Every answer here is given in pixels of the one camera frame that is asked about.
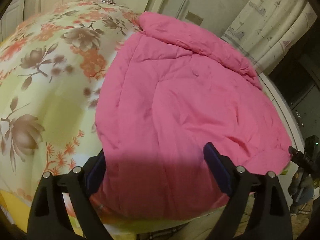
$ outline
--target pink quilt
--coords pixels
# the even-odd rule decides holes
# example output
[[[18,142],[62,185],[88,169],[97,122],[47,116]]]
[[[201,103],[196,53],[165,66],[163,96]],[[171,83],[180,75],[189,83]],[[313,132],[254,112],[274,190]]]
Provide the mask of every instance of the pink quilt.
[[[214,34],[143,13],[118,52],[96,126],[107,171],[96,197],[130,218],[189,219],[228,201],[203,157],[212,142],[250,172],[280,173],[291,144],[250,62]]]

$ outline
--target bed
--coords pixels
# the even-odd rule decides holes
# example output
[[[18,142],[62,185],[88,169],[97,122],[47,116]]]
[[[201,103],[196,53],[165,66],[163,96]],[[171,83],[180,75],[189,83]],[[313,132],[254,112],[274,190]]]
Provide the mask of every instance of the bed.
[[[140,31],[139,13],[158,12],[163,2],[114,1],[36,0],[37,14],[0,45],[0,97],[6,101],[0,106],[0,205],[24,231],[42,173],[67,173],[100,152],[94,115],[104,76],[124,41]],[[184,223],[130,221],[98,211],[113,234]],[[69,215],[79,232],[72,208]]]

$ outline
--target white curtain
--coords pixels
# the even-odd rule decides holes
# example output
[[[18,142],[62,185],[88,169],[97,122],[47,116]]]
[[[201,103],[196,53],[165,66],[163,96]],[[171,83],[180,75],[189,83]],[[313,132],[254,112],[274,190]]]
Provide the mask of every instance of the white curtain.
[[[307,0],[250,0],[222,39],[268,75],[316,18]]]

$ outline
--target orange flower print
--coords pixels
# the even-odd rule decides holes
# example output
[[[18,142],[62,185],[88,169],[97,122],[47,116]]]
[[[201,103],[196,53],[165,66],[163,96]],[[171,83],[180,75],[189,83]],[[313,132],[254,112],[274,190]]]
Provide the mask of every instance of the orange flower print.
[[[80,138],[84,137],[84,132],[79,130],[78,134],[73,137],[73,143],[66,143],[64,151],[55,151],[52,143],[47,142],[46,166],[44,172],[50,171],[53,175],[66,173],[76,166],[76,161],[71,158],[76,154],[76,147],[80,145]]]
[[[72,144],[72,143],[66,143],[66,147],[65,147],[65,151],[64,151],[64,153],[65,154],[68,154],[68,155],[71,155],[71,154],[75,154],[76,152],[75,152],[75,146],[74,146],[74,144]]]
[[[74,167],[76,167],[76,161],[74,159],[71,159],[71,162],[68,163],[69,170],[72,170]]]
[[[76,137],[73,137],[73,143],[74,143],[75,145],[77,145],[77,146],[80,145],[80,142],[79,142],[79,140],[78,140]]]
[[[82,51],[74,46],[71,46],[70,49],[73,53],[80,54],[84,58],[80,68],[86,77],[99,79],[105,76],[107,61],[102,55],[98,54],[97,49]]]
[[[29,17],[27,20],[25,20],[24,22],[20,23],[18,25],[18,27],[16,28],[16,31],[26,31],[28,30],[29,27],[31,27],[33,24],[36,23],[35,19],[38,18],[40,16],[39,13],[34,14],[33,16]]]
[[[63,13],[65,10],[69,9],[68,5],[61,5],[60,7],[56,8],[53,13],[60,14]]]
[[[0,56],[0,62],[11,59],[15,53],[19,52],[22,49],[27,41],[28,38],[22,38],[7,47]]]
[[[58,167],[53,167],[51,173],[53,174],[53,176],[57,176],[60,174],[60,170]]]
[[[80,3],[78,3],[77,4],[77,6],[84,6],[84,5],[91,5],[91,4],[93,4],[93,2],[80,2]]]
[[[133,11],[126,12],[123,9],[120,9],[122,12],[122,16],[127,19],[129,22],[131,22],[134,26],[140,27],[139,25],[139,16],[140,13],[134,13]]]
[[[22,188],[18,188],[17,189],[17,195],[19,196],[19,197],[22,197],[22,198],[24,198],[25,200],[27,200],[27,201],[32,201],[32,199],[33,199],[33,197],[31,197],[30,195],[27,195],[26,194],[26,192],[22,189]]]
[[[79,130],[78,137],[83,137],[83,136],[84,136],[84,132],[82,130]]]
[[[54,33],[62,30],[69,29],[70,27],[63,27],[60,25],[55,25],[52,23],[45,23],[41,25],[41,33],[36,35],[31,41],[47,41],[51,37],[53,37]]]
[[[57,156],[56,160],[58,160],[58,167],[59,168],[62,168],[63,166],[65,166],[67,164],[67,161],[64,157],[64,153],[62,153],[62,152],[58,152],[58,156]]]
[[[0,86],[2,85],[2,82],[13,72],[16,70],[16,67],[7,71],[6,73],[4,73],[4,70],[0,70]]]
[[[48,142],[46,142],[45,145],[47,146],[47,155],[48,155],[49,157],[53,156],[53,154],[54,154],[54,149],[53,149],[52,144],[51,144],[51,143],[48,144]]]
[[[116,41],[115,50],[119,51],[124,45],[124,42],[122,41]]]
[[[109,7],[103,7],[103,8],[101,8],[101,9],[103,9],[105,12],[116,12],[116,11],[117,11],[117,9],[115,9],[115,8],[109,8]]]
[[[73,21],[73,23],[78,24],[81,22],[92,22],[92,21],[98,21],[105,17],[106,15],[104,13],[99,13],[98,11],[91,11],[90,13],[82,13],[79,14],[78,20]]]

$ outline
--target floral bedsheet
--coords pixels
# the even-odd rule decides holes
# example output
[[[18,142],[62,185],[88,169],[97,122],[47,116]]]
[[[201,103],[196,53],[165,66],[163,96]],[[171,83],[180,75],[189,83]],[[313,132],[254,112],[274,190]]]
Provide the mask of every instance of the floral bedsheet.
[[[139,15],[76,1],[20,24],[0,46],[0,189],[31,204],[41,175],[68,173],[102,149],[100,87]]]

